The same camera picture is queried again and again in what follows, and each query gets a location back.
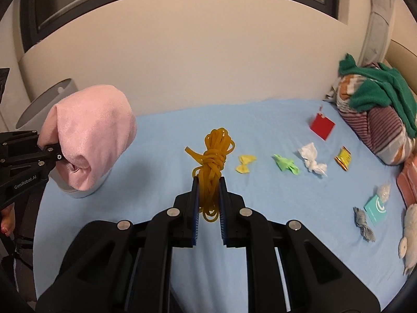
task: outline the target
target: yellow rubber band bundle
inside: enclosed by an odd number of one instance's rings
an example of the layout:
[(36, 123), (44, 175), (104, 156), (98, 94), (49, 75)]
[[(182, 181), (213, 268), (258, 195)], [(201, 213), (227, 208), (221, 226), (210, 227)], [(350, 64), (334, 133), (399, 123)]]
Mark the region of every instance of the yellow rubber band bundle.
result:
[(233, 151), (235, 144), (224, 128), (213, 129), (204, 142), (207, 150), (203, 155), (189, 147), (186, 147), (185, 151), (201, 164), (193, 170), (193, 177), (197, 175), (199, 178), (200, 213), (203, 213), (207, 221), (214, 222), (218, 218), (218, 181), (222, 176), (226, 155)]

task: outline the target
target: human hand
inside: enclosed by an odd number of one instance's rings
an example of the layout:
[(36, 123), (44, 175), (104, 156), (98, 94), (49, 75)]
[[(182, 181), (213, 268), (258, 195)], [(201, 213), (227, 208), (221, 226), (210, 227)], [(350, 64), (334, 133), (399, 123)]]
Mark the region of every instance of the human hand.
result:
[(7, 237), (12, 234), (15, 229), (15, 204), (11, 204), (3, 209), (1, 212), (1, 233)]

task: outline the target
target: bed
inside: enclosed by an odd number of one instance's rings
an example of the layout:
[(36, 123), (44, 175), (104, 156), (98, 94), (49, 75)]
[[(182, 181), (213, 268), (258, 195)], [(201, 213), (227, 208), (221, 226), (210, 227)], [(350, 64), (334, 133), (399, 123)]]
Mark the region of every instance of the bed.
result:
[[(319, 138), (309, 122), (321, 104), (268, 100), (138, 117), (135, 141), (94, 194), (71, 198), (53, 181), (47, 184), (33, 248), (37, 296), (53, 283), (67, 248), (84, 225), (98, 219), (147, 221), (172, 206), (176, 195), (190, 191), (197, 163), (184, 148), (203, 153), (204, 137), (224, 127), (236, 143), (223, 171), (228, 190), (243, 196), (247, 207), (268, 220), (301, 221), (376, 295), (381, 309), (386, 307), (407, 279), (398, 257), (405, 214), (395, 183), (400, 167), (384, 165), (327, 103), (323, 112), (336, 126), (327, 141)], [(327, 177), (308, 172), (297, 153), (310, 142), (318, 150), (317, 161), (328, 166)], [(334, 161), (341, 146), (352, 153), (347, 172)], [(235, 171), (242, 154), (257, 157), (249, 174)], [(273, 154), (294, 159), (300, 174), (281, 171)], [(376, 187), (387, 181), (388, 215), (375, 227), (368, 219), (377, 240), (366, 242), (354, 224), (353, 207), (363, 208)], [(200, 218), (197, 246), (174, 250), (171, 282), (187, 313), (247, 311), (245, 250), (222, 245), (218, 221)]]

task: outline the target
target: teal card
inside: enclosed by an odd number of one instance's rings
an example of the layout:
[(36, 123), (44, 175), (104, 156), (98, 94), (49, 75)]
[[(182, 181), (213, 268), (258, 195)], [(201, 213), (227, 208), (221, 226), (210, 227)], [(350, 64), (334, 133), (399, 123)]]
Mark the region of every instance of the teal card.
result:
[(374, 195), (372, 199), (366, 203), (364, 208), (374, 225), (381, 222), (387, 214), (384, 203), (377, 195)]

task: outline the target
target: silver screw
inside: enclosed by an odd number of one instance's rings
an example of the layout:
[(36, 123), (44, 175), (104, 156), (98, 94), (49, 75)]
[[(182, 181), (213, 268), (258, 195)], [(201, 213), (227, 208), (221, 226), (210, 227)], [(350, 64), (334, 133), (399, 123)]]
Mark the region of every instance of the silver screw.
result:
[(252, 215), (252, 210), (250, 208), (241, 208), (239, 211), (241, 216), (251, 216)]
[(168, 214), (168, 216), (178, 216), (180, 215), (180, 210), (178, 208), (170, 208), (166, 211), (166, 214)]
[(127, 220), (122, 220), (117, 223), (117, 228), (121, 231), (126, 231), (130, 227), (130, 222)]
[(297, 220), (291, 220), (288, 226), (294, 231), (298, 231), (299, 229), (301, 229), (301, 223)]

